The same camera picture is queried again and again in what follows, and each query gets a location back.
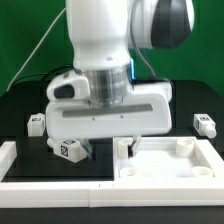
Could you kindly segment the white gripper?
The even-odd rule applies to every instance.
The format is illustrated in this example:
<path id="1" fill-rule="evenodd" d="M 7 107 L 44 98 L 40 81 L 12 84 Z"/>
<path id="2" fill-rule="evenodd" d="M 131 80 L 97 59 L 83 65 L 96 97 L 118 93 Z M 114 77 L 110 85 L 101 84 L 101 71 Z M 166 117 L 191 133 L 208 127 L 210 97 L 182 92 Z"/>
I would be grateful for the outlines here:
<path id="1" fill-rule="evenodd" d="M 134 136 L 129 156 L 135 157 L 141 136 L 170 131 L 171 99 L 171 85 L 159 82 L 128 86 L 118 105 L 94 105 L 88 98 L 51 100 L 46 108 L 47 133 L 53 140 L 82 139 L 89 160 L 93 146 L 88 139 Z"/>

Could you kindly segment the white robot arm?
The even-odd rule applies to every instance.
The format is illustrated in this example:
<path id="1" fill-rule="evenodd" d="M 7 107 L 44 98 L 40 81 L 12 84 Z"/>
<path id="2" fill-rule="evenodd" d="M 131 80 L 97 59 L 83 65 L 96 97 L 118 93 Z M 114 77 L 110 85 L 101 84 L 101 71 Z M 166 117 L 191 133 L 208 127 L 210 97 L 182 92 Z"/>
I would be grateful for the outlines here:
<path id="1" fill-rule="evenodd" d="M 132 52 L 180 46 L 194 26 L 192 0 L 66 0 L 73 67 L 47 87 L 48 144 L 78 162 L 93 139 L 142 136 L 172 127 L 168 80 L 136 81 Z"/>

